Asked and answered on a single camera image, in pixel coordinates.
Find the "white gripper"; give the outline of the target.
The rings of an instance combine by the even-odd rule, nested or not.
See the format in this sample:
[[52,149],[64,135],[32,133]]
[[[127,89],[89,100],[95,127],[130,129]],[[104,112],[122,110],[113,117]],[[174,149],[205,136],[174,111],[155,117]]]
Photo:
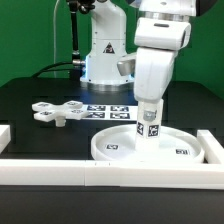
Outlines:
[[134,97],[143,101],[143,119],[156,119],[157,105],[173,74],[175,51],[139,47],[136,55]]

